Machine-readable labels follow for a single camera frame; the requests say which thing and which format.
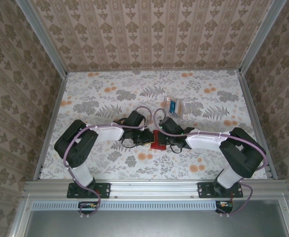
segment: gray floor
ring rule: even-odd
[[[33,211],[27,237],[286,237],[277,201],[250,201],[230,217],[214,211]]]

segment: red object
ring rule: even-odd
[[[154,135],[154,142],[151,143],[151,149],[156,149],[156,150],[163,150],[165,151],[166,150],[166,145],[162,145],[160,146],[159,145],[159,138],[158,138],[158,134],[159,134],[159,130],[154,130],[153,131],[153,135]]]

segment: brown damask wallpaper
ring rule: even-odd
[[[289,186],[289,0],[246,78],[277,173]]]
[[[0,237],[32,180],[61,79],[14,0],[0,0]]]
[[[237,68],[272,0],[31,0],[68,71]]]

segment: patterned wallpaper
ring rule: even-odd
[[[272,0],[31,0],[68,71],[238,68]]]
[[[277,173],[289,186],[289,0],[246,78]]]
[[[16,2],[0,0],[0,236],[33,178],[60,82]]]

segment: floral tablecloth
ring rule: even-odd
[[[140,105],[154,112],[163,106],[164,96],[183,101],[183,120],[176,121],[183,128],[220,132],[239,126],[254,137],[236,71],[69,73],[40,178],[70,178],[53,146],[75,119],[109,123]],[[149,116],[146,110],[140,112]],[[174,154],[169,148],[151,150],[149,145],[127,149],[115,141],[95,145],[88,165],[96,179],[166,180],[214,179],[228,163],[221,153],[203,149]],[[257,171],[253,178],[266,179],[265,171]]]

